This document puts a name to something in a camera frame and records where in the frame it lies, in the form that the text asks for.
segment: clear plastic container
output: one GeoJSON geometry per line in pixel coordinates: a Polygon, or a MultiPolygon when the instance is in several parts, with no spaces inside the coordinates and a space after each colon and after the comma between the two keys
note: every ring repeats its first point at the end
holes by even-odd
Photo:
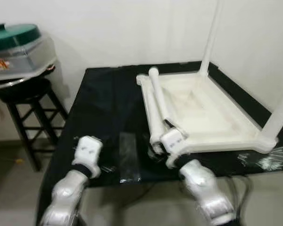
{"type": "Polygon", "coordinates": [[[23,46],[0,51],[0,75],[33,73],[55,59],[53,40],[42,35],[23,46]]]}

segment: white plastic bar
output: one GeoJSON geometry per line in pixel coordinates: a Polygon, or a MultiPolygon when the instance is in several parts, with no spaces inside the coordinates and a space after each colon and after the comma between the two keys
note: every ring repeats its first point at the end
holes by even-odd
{"type": "Polygon", "coordinates": [[[223,1],[224,0],[217,0],[214,18],[212,21],[209,35],[208,35],[208,42],[205,48],[205,52],[204,52],[204,55],[201,61],[200,70],[199,70],[202,76],[208,76],[208,65],[209,65],[209,60],[210,60],[212,50],[213,50],[213,45],[214,45],[214,41],[215,41],[217,29],[218,29],[218,24],[219,24],[220,17],[221,17],[223,1]]]}
{"type": "Polygon", "coordinates": [[[283,127],[283,98],[261,131],[263,137],[275,139],[283,127]]]}
{"type": "Polygon", "coordinates": [[[158,78],[159,72],[156,67],[152,67],[149,70],[149,76],[152,82],[152,86],[154,88],[154,94],[156,97],[157,104],[159,106],[160,114],[163,120],[169,119],[169,113],[166,107],[166,102],[164,98],[164,94],[162,92],[162,88],[159,83],[158,78]]]}
{"type": "Polygon", "coordinates": [[[148,90],[146,95],[148,100],[148,121],[151,135],[150,143],[154,144],[155,142],[160,141],[160,137],[165,133],[165,127],[162,123],[153,92],[148,90]]]}

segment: green lid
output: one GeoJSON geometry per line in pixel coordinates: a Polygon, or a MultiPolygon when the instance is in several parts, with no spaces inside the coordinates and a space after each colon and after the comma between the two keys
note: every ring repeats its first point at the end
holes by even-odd
{"type": "Polygon", "coordinates": [[[34,24],[17,24],[5,27],[0,24],[0,51],[25,45],[41,36],[34,24]]]}

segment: lid handle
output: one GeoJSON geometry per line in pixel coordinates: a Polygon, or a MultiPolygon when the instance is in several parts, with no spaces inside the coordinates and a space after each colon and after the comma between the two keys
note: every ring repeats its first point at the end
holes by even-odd
{"type": "Polygon", "coordinates": [[[0,24],[0,31],[5,31],[5,23],[0,24]]]}

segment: stool leg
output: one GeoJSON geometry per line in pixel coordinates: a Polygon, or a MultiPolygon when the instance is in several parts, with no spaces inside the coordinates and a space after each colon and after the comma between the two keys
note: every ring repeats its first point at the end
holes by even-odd
{"type": "Polygon", "coordinates": [[[16,105],[7,104],[7,106],[8,106],[10,115],[11,115],[13,121],[14,121],[14,124],[16,126],[16,129],[18,130],[18,133],[21,137],[21,140],[25,145],[25,149],[26,149],[26,152],[28,154],[28,158],[29,158],[29,160],[30,160],[30,162],[33,166],[33,169],[35,171],[40,171],[41,163],[35,156],[35,153],[33,151],[32,145],[29,142],[29,139],[27,137],[26,131],[25,131],[24,126],[22,124],[22,120],[21,120],[21,117],[19,115],[19,112],[18,112],[16,105]]]}
{"type": "Polygon", "coordinates": [[[65,108],[60,103],[60,101],[58,100],[56,94],[54,93],[54,91],[51,88],[50,88],[49,92],[47,93],[47,95],[49,96],[49,98],[51,99],[51,101],[53,102],[55,107],[60,111],[63,119],[66,120],[67,117],[68,117],[68,113],[66,112],[65,108]]]}
{"type": "Polygon", "coordinates": [[[37,100],[34,100],[31,103],[31,107],[34,108],[34,112],[37,116],[37,119],[38,119],[40,125],[42,127],[44,127],[45,132],[47,133],[49,140],[51,141],[51,143],[53,145],[56,145],[57,142],[58,142],[58,137],[57,137],[55,131],[53,130],[53,128],[50,124],[50,121],[48,120],[43,108],[41,107],[41,104],[37,100]]]}

